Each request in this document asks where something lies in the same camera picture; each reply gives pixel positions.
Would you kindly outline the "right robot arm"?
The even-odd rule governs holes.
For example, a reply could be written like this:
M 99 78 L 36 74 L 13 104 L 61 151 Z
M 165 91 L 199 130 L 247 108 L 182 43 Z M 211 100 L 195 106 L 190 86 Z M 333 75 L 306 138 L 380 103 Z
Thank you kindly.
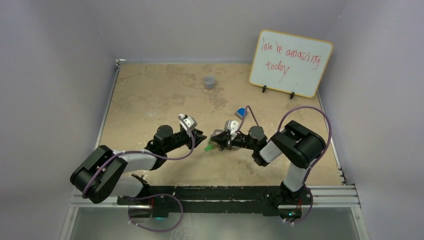
M 233 148 L 252 150 L 254 162 L 261 167 L 266 167 L 279 156 L 285 155 L 290 165 L 281 183 L 280 196 L 288 204 L 298 200 L 300 190 L 305 186 L 309 167 L 322 155 L 326 147 L 324 139 L 294 120 L 271 138 L 267 138 L 261 126 L 252 126 L 247 134 L 239 132 L 238 126 L 239 122 L 228 120 L 225 129 L 212 134 L 210 140 L 221 151 Z

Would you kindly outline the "green key tag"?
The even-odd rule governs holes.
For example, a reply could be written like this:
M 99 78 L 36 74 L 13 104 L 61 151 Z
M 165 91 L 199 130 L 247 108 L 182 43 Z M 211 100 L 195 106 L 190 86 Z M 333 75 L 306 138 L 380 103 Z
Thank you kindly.
M 208 145 L 207 147 L 204 148 L 205 152 L 211 151 L 214 147 L 212 145 Z

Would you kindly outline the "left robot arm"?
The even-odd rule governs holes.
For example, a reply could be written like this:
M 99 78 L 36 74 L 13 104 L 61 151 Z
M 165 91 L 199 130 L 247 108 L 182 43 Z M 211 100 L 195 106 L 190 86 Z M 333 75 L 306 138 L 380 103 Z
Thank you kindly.
M 82 198 L 94 204 L 110 196 L 128 196 L 138 205 L 146 203 L 149 191 L 141 176 L 125 177 L 124 174 L 138 170 L 153 171 L 170 160 L 167 156 L 181 147 L 190 152 L 207 136 L 201 130 L 183 127 L 174 132 L 169 125 L 158 127 L 153 138 L 141 150 L 117 151 L 106 145 L 98 146 L 71 174 L 70 183 L 82 193 Z

